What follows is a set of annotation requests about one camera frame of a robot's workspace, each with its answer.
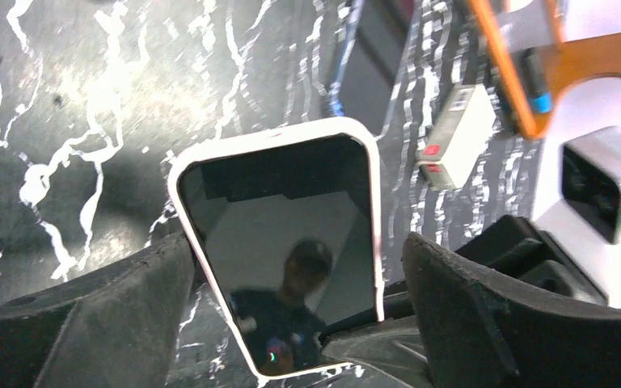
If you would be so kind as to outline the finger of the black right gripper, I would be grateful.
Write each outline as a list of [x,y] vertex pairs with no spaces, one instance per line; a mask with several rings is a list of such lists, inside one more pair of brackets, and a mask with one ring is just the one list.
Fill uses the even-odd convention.
[[411,307],[387,308],[379,323],[366,311],[355,314],[327,327],[320,343],[330,361],[368,366],[407,387],[433,386]]

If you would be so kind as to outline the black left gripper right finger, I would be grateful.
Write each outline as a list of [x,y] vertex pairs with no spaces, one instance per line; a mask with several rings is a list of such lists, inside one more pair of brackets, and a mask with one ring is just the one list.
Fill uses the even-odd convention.
[[621,309],[529,285],[417,233],[402,263],[436,387],[621,387]]

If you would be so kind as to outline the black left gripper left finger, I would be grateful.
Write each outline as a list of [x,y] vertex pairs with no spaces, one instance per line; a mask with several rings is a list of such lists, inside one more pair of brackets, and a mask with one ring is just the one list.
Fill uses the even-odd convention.
[[195,264],[184,234],[0,306],[0,387],[162,387]]

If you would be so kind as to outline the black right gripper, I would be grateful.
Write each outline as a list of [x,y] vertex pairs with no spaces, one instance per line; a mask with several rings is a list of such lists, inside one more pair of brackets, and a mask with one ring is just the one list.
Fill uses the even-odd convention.
[[456,253],[552,293],[600,306],[608,303],[553,236],[525,217],[504,215]]

